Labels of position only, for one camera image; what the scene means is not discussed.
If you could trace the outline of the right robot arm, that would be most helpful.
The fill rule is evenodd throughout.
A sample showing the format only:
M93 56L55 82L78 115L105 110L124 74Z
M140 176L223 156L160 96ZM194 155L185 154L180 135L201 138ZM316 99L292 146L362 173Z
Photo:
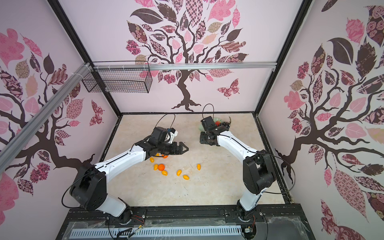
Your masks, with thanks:
M243 164L243 183L246 187L237 203L238 216L248 221L263 193L275 182L273 159L264 150L258 151L236 138L225 125L203 127L200 143L223 147Z

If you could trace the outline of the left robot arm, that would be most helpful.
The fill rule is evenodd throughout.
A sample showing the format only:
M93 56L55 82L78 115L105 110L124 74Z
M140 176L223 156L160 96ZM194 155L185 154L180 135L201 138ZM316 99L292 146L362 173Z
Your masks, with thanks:
M83 164L69 187L69 194L88 212L99 211L128 224L132 208L123 200L108 193L108 183L119 174L151 157L182 155L189 148L175 142L178 132L174 128L155 127L151 135L133 144L127 151L109 160Z

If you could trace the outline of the dark fake grape bunch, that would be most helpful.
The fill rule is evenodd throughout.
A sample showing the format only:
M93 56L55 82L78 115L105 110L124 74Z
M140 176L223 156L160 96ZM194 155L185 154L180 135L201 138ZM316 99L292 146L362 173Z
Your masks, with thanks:
M221 125L226 126L226 127L230 127L231 123L232 123L231 117L229 117L228 121L221 121Z

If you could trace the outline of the light green wavy fruit bowl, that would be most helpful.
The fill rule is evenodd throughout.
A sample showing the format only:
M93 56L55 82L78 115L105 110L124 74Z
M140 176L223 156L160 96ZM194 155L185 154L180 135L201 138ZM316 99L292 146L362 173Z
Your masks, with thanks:
M201 120L201 123L199 124L198 129L201 132L205 132L207 130L215 129L220 126L225 126L226 128L230 128L231 124L232 124L231 119L229 121L225 121L223 119L216 118L216 117L213 118L212 120L208 118L208 120L206 119Z

